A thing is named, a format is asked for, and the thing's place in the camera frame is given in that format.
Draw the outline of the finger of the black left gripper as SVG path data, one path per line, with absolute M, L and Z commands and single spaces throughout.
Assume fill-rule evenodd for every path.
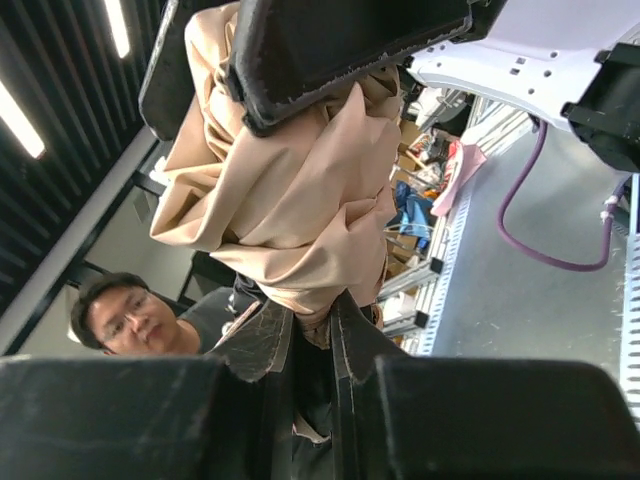
M 440 42 L 485 38 L 502 1 L 261 0 L 239 5 L 229 88 L 245 125 L 279 124 L 376 68 Z
M 184 32 L 197 8 L 197 1 L 166 2 L 141 85 L 140 114 L 161 141 L 175 139 L 194 95 Z

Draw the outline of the person in dark shirt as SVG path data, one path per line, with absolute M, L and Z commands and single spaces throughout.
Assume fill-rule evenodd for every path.
M 83 286 L 70 313 L 79 343 L 108 355 L 205 354 L 223 327 L 255 314 L 266 295 L 240 274 L 181 313 L 129 272 L 105 274 Z

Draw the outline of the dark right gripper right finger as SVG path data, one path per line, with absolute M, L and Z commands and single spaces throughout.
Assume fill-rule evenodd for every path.
M 329 321 L 336 478 L 638 477 L 638 431 L 600 368 L 412 357 L 348 293 Z

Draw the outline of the cream folding umbrella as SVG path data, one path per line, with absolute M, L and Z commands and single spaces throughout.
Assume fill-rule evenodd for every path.
M 331 433 L 330 307 L 345 292 L 371 306 L 386 273 L 399 75 L 376 69 L 257 137 L 226 75 L 238 11 L 208 8 L 186 25 L 195 94 L 150 235 L 210 253 L 292 312 L 294 428 L 321 442 Z

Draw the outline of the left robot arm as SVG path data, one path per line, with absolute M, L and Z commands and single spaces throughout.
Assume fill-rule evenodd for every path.
M 377 67 L 527 111 L 639 168 L 635 1 L 244 1 L 227 70 L 264 137 Z

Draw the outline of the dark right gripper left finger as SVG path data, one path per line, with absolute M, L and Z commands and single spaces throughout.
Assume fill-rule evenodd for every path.
M 290 311 L 268 303 L 205 355 L 1 361 L 5 479 L 286 479 Z

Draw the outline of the ceiling light strip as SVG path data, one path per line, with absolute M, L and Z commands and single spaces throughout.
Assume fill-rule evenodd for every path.
M 130 53 L 131 46 L 121 1 L 104 0 L 103 3 L 106 9 L 116 52 L 118 56 L 123 59 Z
M 3 82 L 0 83 L 1 120 L 33 158 L 46 152 L 45 144 Z

